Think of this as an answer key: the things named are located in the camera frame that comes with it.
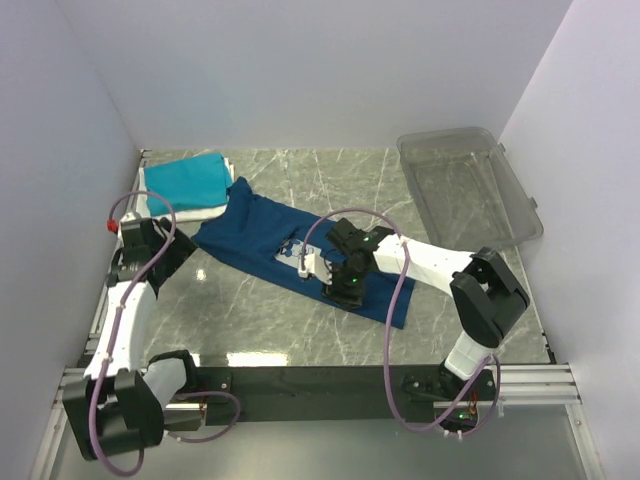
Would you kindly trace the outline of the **dark blue t-shirt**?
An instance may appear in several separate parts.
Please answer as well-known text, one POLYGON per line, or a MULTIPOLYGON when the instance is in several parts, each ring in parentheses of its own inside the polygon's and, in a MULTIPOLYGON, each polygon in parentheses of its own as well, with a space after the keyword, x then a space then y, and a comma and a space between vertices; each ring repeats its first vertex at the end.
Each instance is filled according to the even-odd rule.
POLYGON ((334 222, 323 222, 305 241, 316 215, 254 193, 243 177, 227 193, 225 212, 202 223, 193 242, 232 268, 335 307, 323 295, 321 281, 298 275, 302 253, 319 253, 323 265, 344 260, 326 239, 334 222))

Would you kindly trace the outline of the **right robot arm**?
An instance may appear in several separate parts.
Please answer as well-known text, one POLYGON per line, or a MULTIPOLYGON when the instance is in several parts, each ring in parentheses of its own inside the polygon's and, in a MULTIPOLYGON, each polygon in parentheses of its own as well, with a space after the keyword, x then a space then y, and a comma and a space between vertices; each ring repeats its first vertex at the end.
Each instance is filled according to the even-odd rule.
POLYGON ((448 250, 385 227, 364 231, 345 218, 326 238, 344 260, 329 267, 315 260, 312 269, 320 274, 323 295, 342 307, 363 305, 365 278, 373 273, 405 274, 453 299, 462 333, 438 377, 440 390, 452 399, 473 388, 473 374, 481 362, 495 352, 530 305, 520 281, 491 248, 475 253, 448 250))

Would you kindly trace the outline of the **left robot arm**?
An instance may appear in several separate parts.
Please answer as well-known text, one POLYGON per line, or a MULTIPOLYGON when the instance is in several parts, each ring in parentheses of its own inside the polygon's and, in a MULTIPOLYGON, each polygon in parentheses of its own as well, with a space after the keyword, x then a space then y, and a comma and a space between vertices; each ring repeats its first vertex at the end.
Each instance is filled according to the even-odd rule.
POLYGON ((161 286, 196 246, 167 218, 127 214, 111 228, 122 245, 106 276, 107 307, 98 346, 81 380, 63 390, 63 406, 82 457, 134 452, 156 446, 164 433, 164 407, 186 402, 200 388, 190 353, 153 357, 144 375, 140 363, 146 322, 161 286))

